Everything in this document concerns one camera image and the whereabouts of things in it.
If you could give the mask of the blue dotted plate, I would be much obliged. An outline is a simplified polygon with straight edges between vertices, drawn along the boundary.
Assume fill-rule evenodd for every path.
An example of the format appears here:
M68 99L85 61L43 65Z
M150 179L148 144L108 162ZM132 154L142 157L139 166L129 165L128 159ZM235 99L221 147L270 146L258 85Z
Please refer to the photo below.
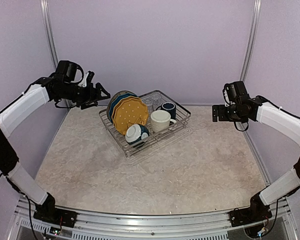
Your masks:
M113 109L115 107L115 105L122 99L122 98L126 98L128 96L131 96L130 94L124 94L124 95L120 95L119 97L117 97L117 99L115 101L112 102L111 106L110 106L110 114L113 114Z

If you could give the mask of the yellow dotted plate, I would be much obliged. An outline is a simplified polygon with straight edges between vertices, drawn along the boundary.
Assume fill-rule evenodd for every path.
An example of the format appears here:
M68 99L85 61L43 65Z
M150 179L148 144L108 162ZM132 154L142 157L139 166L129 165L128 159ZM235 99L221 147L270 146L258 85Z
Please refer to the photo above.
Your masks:
M125 97L125 98L122 98L119 100L119 102L114 106L113 108L113 111L112 111L112 115L111 115L111 119L114 120L114 117L115 117L115 114L116 114L116 110L118 109L119 105L125 101L125 100L130 100L130 99L139 99L138 96L133 96L133 95L130 95L128 97Z
M148 108L139 99L124 100L115 111L113 125L122 135L125 135L127 129L134 124L146 125L149 117Z

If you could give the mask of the yellow dotted plate front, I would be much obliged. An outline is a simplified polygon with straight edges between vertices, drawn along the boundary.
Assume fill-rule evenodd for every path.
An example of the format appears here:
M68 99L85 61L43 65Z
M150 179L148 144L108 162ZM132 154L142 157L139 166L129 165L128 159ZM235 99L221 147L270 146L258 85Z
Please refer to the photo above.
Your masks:
M149 117L148 108L139 99L124 100L115 111L113 125L122 135L125 135L127 129L134 124L146 125Z

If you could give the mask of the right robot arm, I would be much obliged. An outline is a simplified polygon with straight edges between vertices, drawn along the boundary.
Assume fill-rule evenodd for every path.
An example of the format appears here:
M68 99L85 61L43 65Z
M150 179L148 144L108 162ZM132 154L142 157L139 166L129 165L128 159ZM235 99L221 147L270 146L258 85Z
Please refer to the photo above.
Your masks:
M286 172L278 175L272 183L256 193L250 199L250 206L234 210L250 222L259 218L271 217L270 205L283 197L294 194L300 189L300 117L274 104L264 96L252 97L243 81L226 83L222 90L224 104L212 106L213 122L230 122L234 125L253 123L252 131L258 130L257 124L269 130L259 133L267 137L259 147L265 152L262 156L280 157L280 163L291 163L285 167Z

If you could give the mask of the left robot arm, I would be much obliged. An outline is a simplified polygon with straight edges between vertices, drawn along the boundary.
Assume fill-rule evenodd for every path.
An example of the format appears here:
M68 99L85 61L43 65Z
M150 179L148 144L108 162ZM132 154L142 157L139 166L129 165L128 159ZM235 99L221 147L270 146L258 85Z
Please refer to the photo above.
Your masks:
M60 218L55 198L36 182L33 175L22 165L12 144L16 132L25 129L29 119L38 109L53 102L70 101L82 110L98 106L111 97L101 83L93 82L93 71L85 72L72 61L61 60L49 76L43 76L23 91L16 99L0 110L0 173L21 195L35 204L37 214L53 223Z

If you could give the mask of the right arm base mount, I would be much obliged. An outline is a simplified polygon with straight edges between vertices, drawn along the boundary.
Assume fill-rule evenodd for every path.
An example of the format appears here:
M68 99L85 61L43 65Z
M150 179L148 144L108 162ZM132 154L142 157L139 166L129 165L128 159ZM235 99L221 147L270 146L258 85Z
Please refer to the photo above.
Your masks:
M248 207L242 209L235 208L234 210L230 211L228 214L229 214L232 227L238 227L238 226L256 223L259 221L270 219L273 216L270 210L266 210L264 212L254 214L249 210Z

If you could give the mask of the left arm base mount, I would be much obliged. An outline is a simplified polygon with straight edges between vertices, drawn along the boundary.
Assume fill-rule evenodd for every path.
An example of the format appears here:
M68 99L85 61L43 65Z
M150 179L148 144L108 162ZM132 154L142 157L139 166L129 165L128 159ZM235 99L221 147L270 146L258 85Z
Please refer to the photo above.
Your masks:
M33 217L49 224L58 225L60 227L74 228L78 213L71 210L57 208L53 215L48 213L40 213L36 211Z

